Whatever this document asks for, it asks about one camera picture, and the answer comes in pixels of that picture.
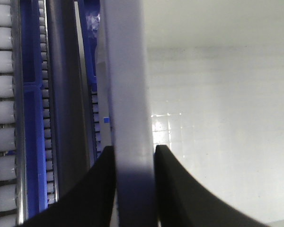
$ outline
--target white roller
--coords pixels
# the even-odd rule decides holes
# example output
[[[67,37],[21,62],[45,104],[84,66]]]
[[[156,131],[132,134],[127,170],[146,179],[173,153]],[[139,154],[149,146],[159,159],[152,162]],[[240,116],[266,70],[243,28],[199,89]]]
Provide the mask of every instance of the white roller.
[[[44,129],[44,137],[50,138],[52,136],[52,132],[50,129]]]
[[[41,34],[41,35],[40,35],[40,42],[41,42],[41,43],[45,43],[45,42],[46,42],[46,38],[45,38],[45,35],[44,35],[44,34]]]
[[[0,0],[1,5],[10,5],[10,0]]]
[[[47,60],[46,52],[41,52],[41,57],[42,57],[42,60],[46,61]]]
[[[46,173],[46,180],[53,181],[53,171]]]
[[[51,158],[53,158],[52,150],[46,150],[46,151],[45,151],[45,158],[46,158],[46,159],[51,159]]]
[[[53,204],[55,202],[55,194],[49,194],[47,195],[47,203]]]
[[[39,8],[44,9],[44,3],[43,3],[43,1],[42,1],[42,0],[39,0],[38,3],[39,3]]]
[[[43,98],[49,98],[49,91],[48,91],[48,89],[43,89],[42,90],[42,97]]]
[[[52,170],[53,169],[53,162],[47,161],[46,162],[46,170]]]
[[[43,117],[49,117],[49,109],[44,109],[43,110]]]
[[[0,5],[0,27],[11,27],[10,6]]]
[[[0,51],[0,73],[13,72],[12,55],[12,51]]]
[[[45,26],[43,25],[40,26],[40,33],[45,34]]]
[[[45,148],[52,148],[52,140],[45,140]]]
[[[40,25],[45,25],[44,17],[39,17],[39,24]]]
[[[0,129],[0,151],[15,149],[15,128]]]
[[[42,70],[42,78],[43,78],[43,79],[48,79],[47,70]]]
[[[12,49],[11,28],[9,27],[0,27],[0,49]]]
[[[47,61],[42,62],[42,70],[47,70]]]
[[[0,218],[0,227],[14,227],[17,224],[17,215],[7,215]]]
[[[50,119],[43,119],[44,127],[49,128],[51,126],[51,120]]]
[[[12,124],[14,122],[14,101],[0,102],[0,124]]]
[[[46,44],[45,43],[40,43],[40,48],[42,52],[46,52]]]
[[[13,77],[0,76],[0,98],[14,97]]]
[[[0,187],[0,212],[17,208],[16,185],[9,184]]]
[[[0,157],[0,181],[9,181],[16,178],[16,156]]]
[[[40,17],[44,17],[44,9],[39,9]]]
[[[47,184],[47,193],[53,193],[53,183]]]
[[[43,102],[43,107],[44,107],[44,108],[48,108],[48,107],[49,107],[49,101],[48,101],[47,98],[46,98],[46,99],[43,99],[42,102]]]

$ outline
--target blue frame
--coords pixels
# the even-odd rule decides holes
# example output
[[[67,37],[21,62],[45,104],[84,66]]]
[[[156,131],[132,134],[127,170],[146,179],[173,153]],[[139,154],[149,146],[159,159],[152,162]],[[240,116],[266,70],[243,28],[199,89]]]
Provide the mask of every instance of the blue frame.
[[[38,0],[20,0],[28,218],[47,208]]]

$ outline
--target roller conveyor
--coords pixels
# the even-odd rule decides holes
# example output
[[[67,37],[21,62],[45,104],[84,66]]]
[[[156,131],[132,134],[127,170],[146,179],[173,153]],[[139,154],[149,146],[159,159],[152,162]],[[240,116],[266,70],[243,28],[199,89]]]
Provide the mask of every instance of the roller conveyor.
[[[74,9],[69,8],[72,1],[64,5],[63,14]],[[102,151],[91,69],[96,38],[84,35],[85,42],[94,43],[83,73],[83,40],[79,52],[78,37],[67,38],[81,31],[75,21],[80,15],[71,12],[73,24],[64,22],[69,27],[65,35],[57,31],[59,3],[47,6],[43,0],[0,0],[0,227],[21,224],[58,201]],[[63,49],[69,44],[74,47]]]

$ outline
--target white plastic panel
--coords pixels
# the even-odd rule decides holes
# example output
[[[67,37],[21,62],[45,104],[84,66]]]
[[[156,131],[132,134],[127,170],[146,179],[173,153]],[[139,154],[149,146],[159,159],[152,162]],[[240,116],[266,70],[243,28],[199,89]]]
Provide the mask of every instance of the white plastic panel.
[[[144,2],[154,144],[251,217],[284,220],[284,1]]]

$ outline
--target metal rail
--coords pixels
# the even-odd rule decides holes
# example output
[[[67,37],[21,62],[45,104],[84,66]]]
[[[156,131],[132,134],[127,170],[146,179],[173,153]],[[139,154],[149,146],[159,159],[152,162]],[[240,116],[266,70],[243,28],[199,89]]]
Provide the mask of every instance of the metal rail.
[[[15,81],[16,105],[16,145],[17,145],[17,215],[18,224],[27,219],[27,181],[26,181],[26,148],[23,107],[23,76],[21,49],[21,21],[19,0],[12,0],[12,37],[13,37],[13,68]]]

